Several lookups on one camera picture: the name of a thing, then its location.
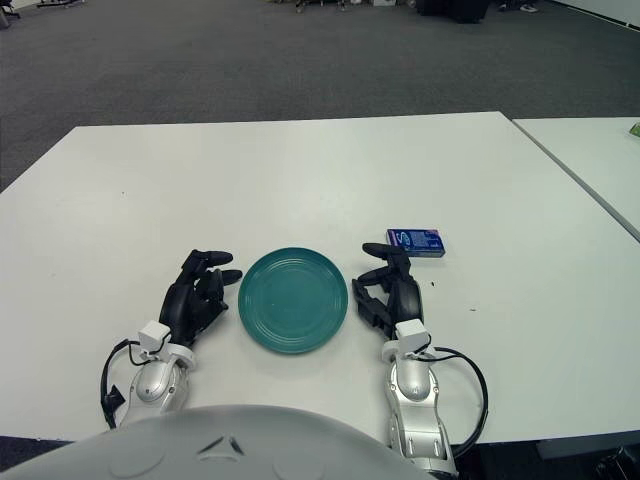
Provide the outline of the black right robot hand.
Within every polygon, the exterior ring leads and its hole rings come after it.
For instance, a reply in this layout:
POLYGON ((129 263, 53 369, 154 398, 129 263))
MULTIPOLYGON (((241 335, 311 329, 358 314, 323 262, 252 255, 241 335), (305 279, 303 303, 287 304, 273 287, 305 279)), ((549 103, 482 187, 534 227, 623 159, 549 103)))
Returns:
POLYGON ((419 285, 410 274, 411 262, 401 247, 369 242, 362 244, 362 250, 387 265, 352 280, 358 314, 393 340, 398 323, 424 322, 419 285))

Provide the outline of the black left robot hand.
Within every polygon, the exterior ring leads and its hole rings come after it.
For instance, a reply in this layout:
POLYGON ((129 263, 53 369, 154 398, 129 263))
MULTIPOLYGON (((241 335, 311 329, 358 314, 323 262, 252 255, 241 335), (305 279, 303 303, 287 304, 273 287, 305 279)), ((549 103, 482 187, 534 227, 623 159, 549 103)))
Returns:
POLYGON ((191 348, 197 338, 228 309, 224 289, 242 278, 242 271, 221 270, 233 261, 225 251, 192 250, 169 286, 159 322, 170 329, 171 342, 191 348))

